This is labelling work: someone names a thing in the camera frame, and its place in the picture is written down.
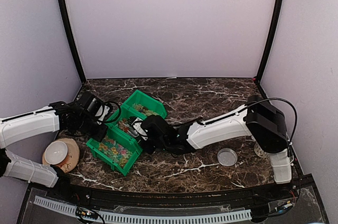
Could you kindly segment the green three-compartment bin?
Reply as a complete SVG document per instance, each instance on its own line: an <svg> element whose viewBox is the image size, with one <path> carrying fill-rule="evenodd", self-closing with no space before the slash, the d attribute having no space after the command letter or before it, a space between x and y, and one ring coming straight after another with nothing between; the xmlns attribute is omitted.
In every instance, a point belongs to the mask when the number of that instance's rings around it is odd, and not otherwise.
<svg viewBox="0 0 338 224"><path fill-rule="evenodd" d="M106 136L101 142L94 139L87 141L92 155L108 164L113 171L126 176L143 149L140 146L140 135L136 131L139 123L130 125L129 120L134 117L143 120L150 115L160 115L166 118L164 105L136 90L109 119Z"/></svg>

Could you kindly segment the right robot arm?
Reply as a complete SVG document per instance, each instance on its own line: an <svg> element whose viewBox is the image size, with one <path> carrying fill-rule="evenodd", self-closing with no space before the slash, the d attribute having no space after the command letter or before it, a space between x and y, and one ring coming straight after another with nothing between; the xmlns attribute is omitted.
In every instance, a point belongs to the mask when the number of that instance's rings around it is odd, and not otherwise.
<svg viewBox="0 0 338 224"><path fill-rule="evenodd" d="M150 115L133 122L132 126L141 136L142 148L149 154L160 148L175 155L184 155L214 143L250 136L269 156L275 181L269 194L280 200L290 191L292 137L287 135L284 113L272 101L289 103L282 98L251 96L246 104L213 119L198 118L174 126L160 115Z"/></svg>

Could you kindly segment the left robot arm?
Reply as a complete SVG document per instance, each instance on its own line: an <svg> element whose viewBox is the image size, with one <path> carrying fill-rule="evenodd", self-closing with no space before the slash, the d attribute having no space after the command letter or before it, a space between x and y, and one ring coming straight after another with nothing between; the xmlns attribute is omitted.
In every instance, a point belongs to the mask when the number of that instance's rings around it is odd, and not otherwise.
<svg viewBox="0 0 338 224"><path fill-rule="evenodd" d="M54 164L43 165L20 157L8 147L24 139L67 130L80 132L97 141L107 134L107 117L112 105L86 92L78 100L58 101L29 113L1 119L1 176L37 183L53 191L63 201L74 197L74 188L59 180L64 172Z"/></svg>

